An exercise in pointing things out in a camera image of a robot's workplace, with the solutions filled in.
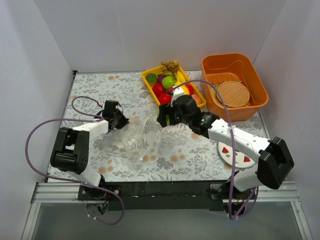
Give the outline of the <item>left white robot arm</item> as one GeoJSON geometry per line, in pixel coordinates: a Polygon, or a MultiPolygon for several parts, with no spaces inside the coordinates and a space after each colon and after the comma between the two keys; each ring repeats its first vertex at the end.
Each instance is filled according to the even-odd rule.
{"type": "Polygon", "coordinates": [[[52,150],[50,164],[62,172],[73,175],[78,181],[90,184],[89,194],[95,200],[106,196],[106,187],[101,184],[102,176],[90,166],[90,142],[129,123],[118,101],[106,100],[99,114],[102,120],[95,120],[77,127],[62,127],[52,150]]]}

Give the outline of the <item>green fake apple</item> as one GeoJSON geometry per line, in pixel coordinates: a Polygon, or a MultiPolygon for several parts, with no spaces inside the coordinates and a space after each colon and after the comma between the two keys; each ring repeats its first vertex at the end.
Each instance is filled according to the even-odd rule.
{"type": "Polygon", "coordinates": [[[166,124],[167,124],[167,126],[171,126],[172,124],[171,124],[170,116],[167,115],[167,116],[165,117],[165,119],[166,119],[166,124]]]}
{"type": "Polygon", "coordinates": [[[176,80],[173,76],[169,75],[163,78],[161,84],[165,90],[168,90],[169,88],[173,87],[176,84],[176,80]]]}

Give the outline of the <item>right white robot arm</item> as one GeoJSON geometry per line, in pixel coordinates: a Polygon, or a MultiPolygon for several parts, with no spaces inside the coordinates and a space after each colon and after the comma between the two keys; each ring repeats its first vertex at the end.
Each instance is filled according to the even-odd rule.
{"type": "Polygon", "coordinates": [[[236,171],[215,192],[237,199],[247,190],[266,186],[277,190],[293,169],[295,163],[286,142],[279,137],[267,139],[239,128],[230,128],[219,116],[201,111],[189,95],[179,96],[172,103],[159,106],[157,122],[164,128],[177,124],[187,125],[192,132],[210,140],[235,146],[235,149],[252,159],[256,165],[236,171]]]}

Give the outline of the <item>brown fake longan bunch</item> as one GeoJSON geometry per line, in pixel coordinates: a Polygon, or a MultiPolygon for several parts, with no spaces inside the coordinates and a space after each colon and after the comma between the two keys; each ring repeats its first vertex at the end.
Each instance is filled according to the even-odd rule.
{"type": "Polygon", "coordinates": [[[177,61],[166,61],[161,62],[161,75],[170,75],[176,81],[178,80],[178,71],[180,69],[180,64],[177,61]]]}

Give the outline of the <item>clear zip top bag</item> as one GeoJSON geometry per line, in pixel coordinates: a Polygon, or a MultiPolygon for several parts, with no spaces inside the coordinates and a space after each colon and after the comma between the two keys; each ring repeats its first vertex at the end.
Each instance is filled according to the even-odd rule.
{"type": "Polygon", "coordinates": [[[118,157],[142,161],[156,144],[156,139],[156,115],[149,114],[143,118],[132,118],[123,128],[107,133],[103,137],[102,150],[118,157]]]}

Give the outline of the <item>yellow fake lemon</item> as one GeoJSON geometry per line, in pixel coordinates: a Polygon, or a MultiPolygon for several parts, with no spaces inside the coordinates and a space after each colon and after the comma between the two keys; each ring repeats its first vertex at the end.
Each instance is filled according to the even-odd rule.
{"type": "MultiPolygon", "coordinates": [[[[174,84],[174,86],[179,86],[179,85],[181,85],[181,84],[182,84],[182,82],[177,81],[177,82],[174,84]]],[[[189,95],[189,94],[190,94],[189,89],[188,89],[185,85],[180,86],[180,88],[184,91],[184,93],[185,93],[186,95],[189,95]]]]}

